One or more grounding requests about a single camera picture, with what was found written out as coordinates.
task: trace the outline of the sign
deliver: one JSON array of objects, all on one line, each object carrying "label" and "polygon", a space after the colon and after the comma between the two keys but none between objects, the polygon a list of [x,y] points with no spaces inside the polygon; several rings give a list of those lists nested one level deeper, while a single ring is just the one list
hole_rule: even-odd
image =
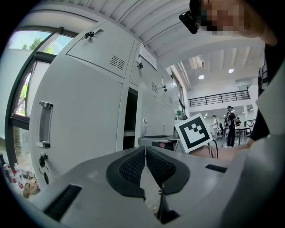
[{"label": "sign", "polygon": [[156,59],[142,45],[139,48],[139,55],[143,57],[154,69],[157,70]]},{"label": "sign", "polygon": [[201,113],[175,125],[185,152],[193,151],[213,140]]}]

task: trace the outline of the key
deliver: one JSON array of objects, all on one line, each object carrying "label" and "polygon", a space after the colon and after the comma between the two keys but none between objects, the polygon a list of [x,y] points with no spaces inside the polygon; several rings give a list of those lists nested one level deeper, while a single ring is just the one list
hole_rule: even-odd
[{"label": "key", "polygon": [[46,184],[49,184],[49,178],[46,172],[44,172],[44,178],[45,178]]}]

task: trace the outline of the balcony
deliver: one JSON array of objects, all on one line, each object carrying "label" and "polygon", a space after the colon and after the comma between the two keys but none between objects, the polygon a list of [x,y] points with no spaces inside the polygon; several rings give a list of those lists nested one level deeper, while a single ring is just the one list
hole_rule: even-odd
[{"label": "balcony", "polygon": [[190,107],[250,99],[247,90],[189,99]]}]

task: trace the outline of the small bottle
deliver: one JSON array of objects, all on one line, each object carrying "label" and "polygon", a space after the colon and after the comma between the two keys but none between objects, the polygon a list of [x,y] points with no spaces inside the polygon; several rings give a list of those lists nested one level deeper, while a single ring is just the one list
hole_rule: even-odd
[{"label": "small bottle", "polygon": [[16,170],[14,171],[14,174],[15,174],[16,181],[19,185],[19,188],[24,188],[21,177],[18,175]]},{"label": "small bottle", "polygon": [[17,174],[21,178],[21,181],[24,182],[24,177],[22,174],[21,167],[17,163],[14,164],[14,170],[17,171]]},{"label": "small bottle", "polygon": [[13,183],[17,183],[15,175],[14,175],[12,169],[10,168],[10,166],[8,166],[8,171],[9,171],[9,175],[10,175],[10,178],[11,178],[12,182]]}]

